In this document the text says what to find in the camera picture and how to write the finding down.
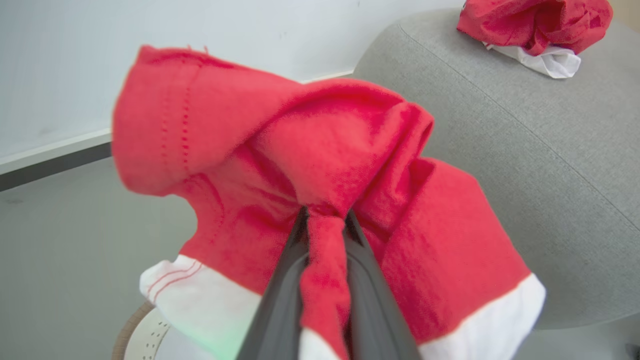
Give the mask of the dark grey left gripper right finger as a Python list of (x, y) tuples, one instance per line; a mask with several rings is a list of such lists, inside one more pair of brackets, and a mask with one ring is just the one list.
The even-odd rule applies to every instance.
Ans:
[(353, 210), (346, 216), (343, 235), (352, 358), (420, 360), (416, 341)]

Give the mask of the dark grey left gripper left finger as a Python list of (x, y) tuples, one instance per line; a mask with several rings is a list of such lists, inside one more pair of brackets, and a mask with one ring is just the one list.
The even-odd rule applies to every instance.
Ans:
[(302, 207), (238, 351), (239, 360), (298, 358), (303, 310), (300, 279), (309, 257), (308, 217), (307, 208)]

